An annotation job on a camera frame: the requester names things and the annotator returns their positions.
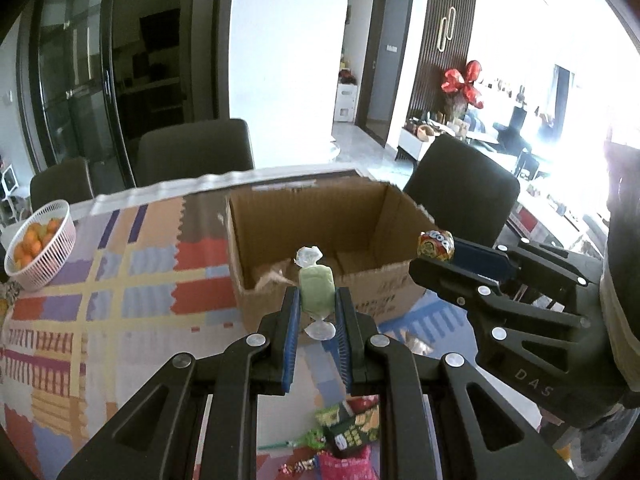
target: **colorful tablecloth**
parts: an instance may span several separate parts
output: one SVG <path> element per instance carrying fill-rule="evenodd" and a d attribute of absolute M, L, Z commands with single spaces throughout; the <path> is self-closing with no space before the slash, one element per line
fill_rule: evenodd
<path fill-rule="evenodd" d="M 225 197 L 201 192 L 81 219 L 65 267 L 18 298 L 0 336 L 0 422 L 39 478 L 54 479 L 172 355 L 219 353 L 246 334 L 227 265 Z M 468 331 L 475 355 L 464 311 L 434 295 L 381 327 L 401 328 L 438 355 L 462 351 L 460 338 L 447 339 Z M 298 349 L 292 392 L 260 398 L 258 444 L 300 436 L 316 409 L 344 398 L 334 354 L 331 342 Z M 278 478 L 290 453 L 259 456 L 258 480 Z"/>

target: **television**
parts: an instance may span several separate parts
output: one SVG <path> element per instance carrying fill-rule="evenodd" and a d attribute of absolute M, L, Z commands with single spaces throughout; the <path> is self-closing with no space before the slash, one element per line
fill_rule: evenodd
<path fill-rule="evenodd" d="M 180 43 L 180 9 L 164 10 L 140 18 L 140 31 L 147 52 Z"/>

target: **pink snack bag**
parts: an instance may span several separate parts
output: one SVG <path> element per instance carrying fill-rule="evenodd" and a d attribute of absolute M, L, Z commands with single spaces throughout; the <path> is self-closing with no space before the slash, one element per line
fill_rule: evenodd
<path fill-rule="evenodd" d="M 369 461 L 370 455 L 369 446 L 362 448 L 358 455 L 342 460 L 329 453 L 319 454 L 322 480 L 378 480 Z"/>

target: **box flap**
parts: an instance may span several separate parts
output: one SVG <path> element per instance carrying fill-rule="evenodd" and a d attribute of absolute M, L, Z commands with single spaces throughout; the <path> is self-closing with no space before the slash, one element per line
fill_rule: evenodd
<path fill-rule="evenodd" d="M 420 232 L 437 229 L 416 203 L 395 186 L 386 190 L 372 252 L 379 266 L 415 258 Z"/>

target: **tile floor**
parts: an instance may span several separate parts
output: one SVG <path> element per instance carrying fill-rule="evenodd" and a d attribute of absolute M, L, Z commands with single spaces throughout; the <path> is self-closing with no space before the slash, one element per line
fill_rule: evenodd
<path fill-rule="evenodd" d="M 332 135 L 340 147 L 336 162 L 354 162 L 378 180 L 396 184 L 400 189 L 409 180 L 414 167 L 408 160 L 395 160 L 396 152 L 383 148 L 359 127 L 351 123 L 334 123 Z"/>

